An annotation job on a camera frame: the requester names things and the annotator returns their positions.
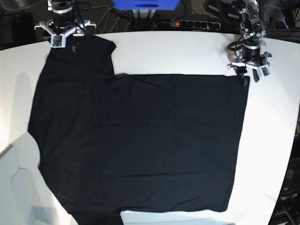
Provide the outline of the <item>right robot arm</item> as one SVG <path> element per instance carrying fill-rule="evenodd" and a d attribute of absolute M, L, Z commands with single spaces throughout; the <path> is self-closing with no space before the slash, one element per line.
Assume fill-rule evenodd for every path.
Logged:
<path fill-rule="evenodd" d="M 259 18 L 259 6 L 255 0 L 233 0 L 232 7 L 239 15 L 240 38 L 227 46 L 227 49 L 235 54 L 235 59 L 228 67 L 234 68 L 241 85 L 245 86 L 244 74 L 247 68 L 253 70 L 255 82 L 264 77 L 264 70 L 269 68 L 266 61 L 268 55 L 260 54 L 264 30 Z M 52 13 L 52 19 L 41 21 L 34 28 L 42 28 L 48 33 L 52 48 L 66 47 L 69 36 L 86 36 L 88 26 L 98 27 L 97 23 L 82 18 L 81 12 L 84 9 L 76 0 L 50 0 L 48 9 Z"/>

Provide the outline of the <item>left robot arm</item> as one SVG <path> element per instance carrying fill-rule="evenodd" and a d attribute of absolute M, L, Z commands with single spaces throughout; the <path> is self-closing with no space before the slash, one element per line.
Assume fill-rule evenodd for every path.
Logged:
<path fill-rule="evenodd" d="M 238 75 L 246 73 L 247 68 L 251 68 L 254 72 L 260 69 L 268 70 L 268 58 L 272 55 L 269 52 L 260 53 L 260 45 L 265 30 L 259 18 L 259 6 L 255 0 L 234 0 L 232 6 L 238 13 L 239 20 L 233 23 L 227 19 L 223 10 L 223 3 L 218 0 L 217 8 L 219 17 L 223 23 L 229 25 L 232 29 L 237 29 L 240 32 L 240 38 L 237 41 L 230 43 L 227 49 L 234 52 L 235 58 L 228 65 L 229 68 L 234 68 Z M 144 23 L 145 28 L 149 29 L 198 29 L 201 31 L 220 31 L 223 25 L 219 22 L 212 21 L 185 21 L 183 18 L 173 20 L 161 20 L 155 10 L 159 4 L 152 1 L 142 1 L 140 5 L 131 6 L 129 11 L 121 9 L 120 6 L 108 8 L 106 13 L 112 12 L 119 18 L 128 20 L 133 29 L 137 29 L 140 23 Z"/>

